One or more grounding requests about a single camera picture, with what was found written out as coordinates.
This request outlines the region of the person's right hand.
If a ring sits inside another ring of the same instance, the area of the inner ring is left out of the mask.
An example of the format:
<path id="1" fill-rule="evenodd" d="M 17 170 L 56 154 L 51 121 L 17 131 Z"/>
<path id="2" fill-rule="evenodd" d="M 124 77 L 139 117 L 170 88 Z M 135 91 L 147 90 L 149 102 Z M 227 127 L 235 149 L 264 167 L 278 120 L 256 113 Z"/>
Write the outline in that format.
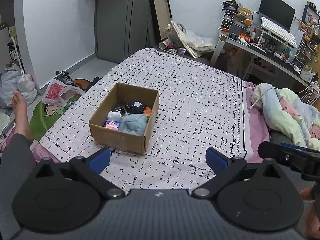
<path id="1" fill-rule="evenodd" d="M 312 200 L 308 211 L 305 215 L 304 230 L 305 236 L 309 239 L 319 239 L 319 218 L 316 213 L 315 197 L 313 194 L 313 187 L 307 187 L 300 191 L 300 196 L 304 200 Z"/>

